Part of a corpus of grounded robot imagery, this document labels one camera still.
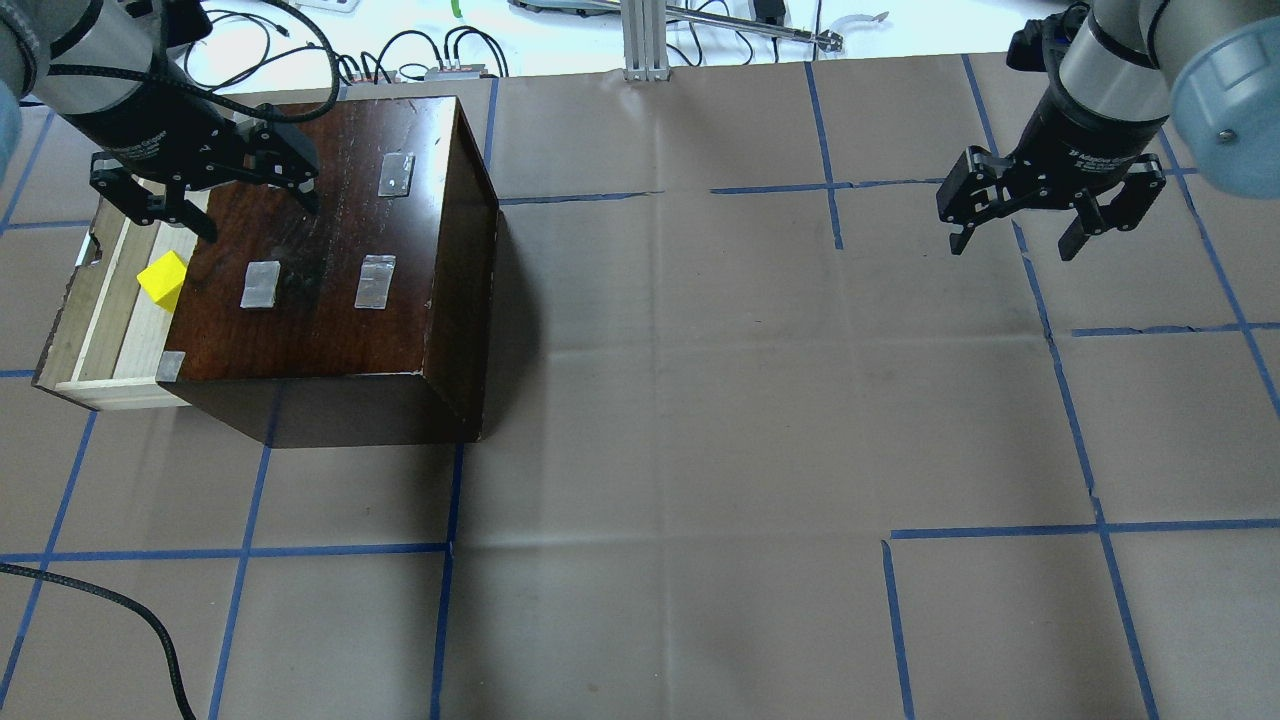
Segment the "cardboard surface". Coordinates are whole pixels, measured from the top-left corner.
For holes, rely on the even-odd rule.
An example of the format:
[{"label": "cardboard surface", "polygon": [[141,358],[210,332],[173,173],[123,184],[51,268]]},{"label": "cardboard surface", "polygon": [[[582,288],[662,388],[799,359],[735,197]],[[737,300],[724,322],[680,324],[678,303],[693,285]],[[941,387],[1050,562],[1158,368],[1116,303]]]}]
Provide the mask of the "cardboard surface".
[{"label": "cardboard surface", "polygon": [[[997,65],[969,63],[1007,149],[1043,85]],[[230,559],[228,650],[193,669],[224,719],[1275,706],[1280,205],[1190,173],[1070,264],[1048,213],[952,258],[931,178],[986,143],[957,56],[465,96],[495,113],[472,124],[509,229],[485,439],[260,452],[193,411],[104,414],[64,521],[0,556]],[[68,415],[18,465],[54,501],[4,460],[46,516]]]}]

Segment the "power strip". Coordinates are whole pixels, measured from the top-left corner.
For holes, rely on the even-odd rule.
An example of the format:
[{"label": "power strip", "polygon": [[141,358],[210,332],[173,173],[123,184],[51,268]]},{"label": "power strip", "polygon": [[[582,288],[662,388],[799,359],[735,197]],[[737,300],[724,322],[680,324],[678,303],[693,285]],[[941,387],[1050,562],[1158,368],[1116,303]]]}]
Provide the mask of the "power strip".
[{"label": "power strip", "polygon": [[293,4],[300,8],[319,8],[321,10],[333,10],[334,13],[351,13],[355,12],[356,5],[360,5],[360,0],[293,0]]}]

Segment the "yellow cube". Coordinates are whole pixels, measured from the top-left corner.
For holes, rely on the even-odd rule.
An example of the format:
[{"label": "yellow cube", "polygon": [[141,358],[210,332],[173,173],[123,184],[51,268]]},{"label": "yellow cube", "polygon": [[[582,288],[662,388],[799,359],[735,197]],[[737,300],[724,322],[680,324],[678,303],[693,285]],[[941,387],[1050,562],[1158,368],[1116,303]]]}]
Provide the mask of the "yellow cube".
[{"label": "yellow cube", "polygon": [[187,265],[170,250],[138,273],[138,284],[147,291],[151,301],[173,313],[178,306],[182,281],[187,278]]}]

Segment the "wooden box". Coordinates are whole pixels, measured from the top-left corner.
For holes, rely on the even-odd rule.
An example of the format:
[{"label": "wooden box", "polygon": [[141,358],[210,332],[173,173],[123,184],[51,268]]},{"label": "wooden box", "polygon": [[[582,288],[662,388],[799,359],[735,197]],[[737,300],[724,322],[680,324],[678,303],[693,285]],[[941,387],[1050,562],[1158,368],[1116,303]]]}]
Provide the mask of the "wooden box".
[{"label": "wooden box", "polygon": [[[273,447],[477,439],[498,200],[460,102],[340,102],[302,129],[320,211],[210,193],[219,240],[191,258],[156,380]],[[379,193],[388,154],[413,156],[404,196]],[[381,309],[357,307],[369,256],[394,258]],[[274,305],[242,307],[250,264],[271,261]]]}]

